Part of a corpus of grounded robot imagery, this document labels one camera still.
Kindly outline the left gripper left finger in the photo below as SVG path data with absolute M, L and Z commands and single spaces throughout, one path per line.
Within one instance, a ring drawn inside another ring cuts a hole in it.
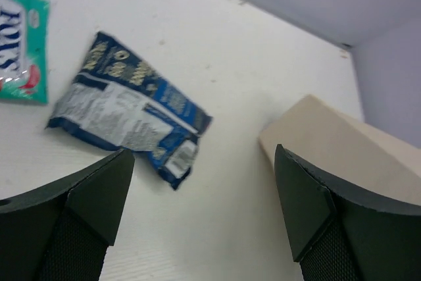
M 2 280 L 98 280 L 114 245 L 134 169 L 121 149 L 1 200 Z

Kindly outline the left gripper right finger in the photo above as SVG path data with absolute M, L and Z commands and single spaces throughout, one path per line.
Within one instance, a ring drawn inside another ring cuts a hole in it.
M 274 173 L 305 280 L 419 280 L 420 207 L 330 174 L 283 146 Z

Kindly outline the blue snack packet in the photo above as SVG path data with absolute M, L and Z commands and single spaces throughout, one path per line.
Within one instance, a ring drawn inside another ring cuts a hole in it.
M 48 128 L 106 151 L 147 158 L 177 190 L 191 173 L 212 117 L 114 37 L 97 32 Z

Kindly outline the teal Fox's candy bag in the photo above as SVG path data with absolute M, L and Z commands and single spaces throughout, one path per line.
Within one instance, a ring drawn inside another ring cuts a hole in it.
M 1 98 L 48 103 L 47 0 L 1 0 Z

